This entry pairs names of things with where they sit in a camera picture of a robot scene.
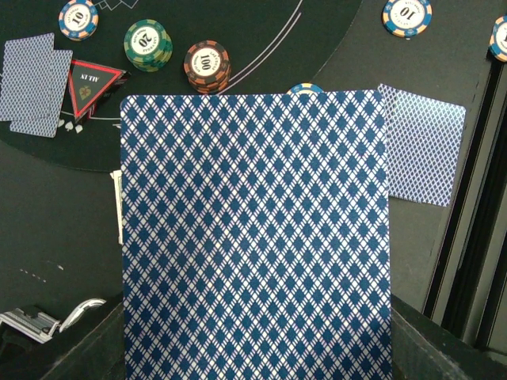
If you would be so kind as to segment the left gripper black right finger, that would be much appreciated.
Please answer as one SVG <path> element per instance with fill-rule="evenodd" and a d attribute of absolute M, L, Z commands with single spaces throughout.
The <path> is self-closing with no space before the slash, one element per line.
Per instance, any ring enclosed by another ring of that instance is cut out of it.
<path fill-rule="evenodd" d="M 506 365 L 391 296 L 394 379 L 505 379 Z"/>

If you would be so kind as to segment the blue playing card deck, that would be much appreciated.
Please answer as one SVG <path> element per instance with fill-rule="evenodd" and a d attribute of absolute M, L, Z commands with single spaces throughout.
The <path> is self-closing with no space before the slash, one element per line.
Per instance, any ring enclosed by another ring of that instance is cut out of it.
<path fill-rule="evenodd" d="M 128 379 L 389 379 L 373 89 L 120 106 Z"/>

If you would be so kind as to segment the green poker chip stack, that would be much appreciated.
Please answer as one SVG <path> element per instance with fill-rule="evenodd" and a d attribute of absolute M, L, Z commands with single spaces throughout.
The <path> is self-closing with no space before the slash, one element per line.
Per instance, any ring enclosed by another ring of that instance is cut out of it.
<path fill-rule="evenodd" d="M 383 7 L 382 21 L 392 35 L 409 39 L 426 30 L 433 16 L 427 0 L 393 0 Z"/>

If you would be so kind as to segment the dealt blue card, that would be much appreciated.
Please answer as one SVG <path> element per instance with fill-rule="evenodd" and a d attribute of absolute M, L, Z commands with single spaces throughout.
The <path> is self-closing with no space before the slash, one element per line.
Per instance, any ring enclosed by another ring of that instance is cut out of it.
<path fill-rule="evenodd" d="M 54 35 L 8 40 L 3 55 L 1 120 L 30 120 L 49 115 L 50 63 Z"/>
<path fill-rule="evenodd" d="M 389 196 L 451 202 L 466 109 L 381 84 L 387 124 Z"/>

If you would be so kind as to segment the red chip mat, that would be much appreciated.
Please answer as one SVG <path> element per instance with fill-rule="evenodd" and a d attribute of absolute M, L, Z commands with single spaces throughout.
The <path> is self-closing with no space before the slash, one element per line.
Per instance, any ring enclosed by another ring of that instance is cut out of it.
<path fill-rule="evenodd" d="M 198 93 L 213 94 L 227 87 L 231 61 L 223 45 L 214 40 L 202 40 L 187 50 L 183 69 L 189 84 Z"/>

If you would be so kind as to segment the blue poker chip stack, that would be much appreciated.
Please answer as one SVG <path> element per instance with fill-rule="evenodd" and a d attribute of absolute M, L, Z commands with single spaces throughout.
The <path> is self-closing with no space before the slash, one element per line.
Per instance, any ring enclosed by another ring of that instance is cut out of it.
<path fill-rule="evenodd" d="M 490 36 L 489 50 L 494 58 L 507 62 L 507 16 L 499 17 L 493 26 Z"/>

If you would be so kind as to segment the blue chip number ten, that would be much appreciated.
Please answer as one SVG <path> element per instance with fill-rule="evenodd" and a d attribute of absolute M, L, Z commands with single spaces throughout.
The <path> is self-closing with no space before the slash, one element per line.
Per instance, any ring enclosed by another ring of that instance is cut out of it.
<path fill-rule="evenodd" d="M 91 37 L 99 22 L 95 5 L 88 0 L 69 1 L 59 13 L 60 32 L 73 41 Z"/>

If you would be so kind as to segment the red triangular dealer button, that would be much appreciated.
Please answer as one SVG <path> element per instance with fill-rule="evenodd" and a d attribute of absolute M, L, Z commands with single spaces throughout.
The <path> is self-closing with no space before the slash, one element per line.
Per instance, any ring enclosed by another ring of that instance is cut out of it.
<path fill-rule="evenodd" d="M 130 76 L 131 73 L 123 69 L 72 59 L 68 91 L 74 121 L 79 123 L 90 119 Z"/>

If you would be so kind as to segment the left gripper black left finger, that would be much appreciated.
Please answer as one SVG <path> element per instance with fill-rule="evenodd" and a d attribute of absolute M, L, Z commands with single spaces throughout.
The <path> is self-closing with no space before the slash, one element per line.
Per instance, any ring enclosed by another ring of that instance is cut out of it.
<path fill-rule="evenodd" d="M 108 302 L 92 316 L 91 330 L 51 361 L 43 379 L 125 378 L 122 305 Z"/>

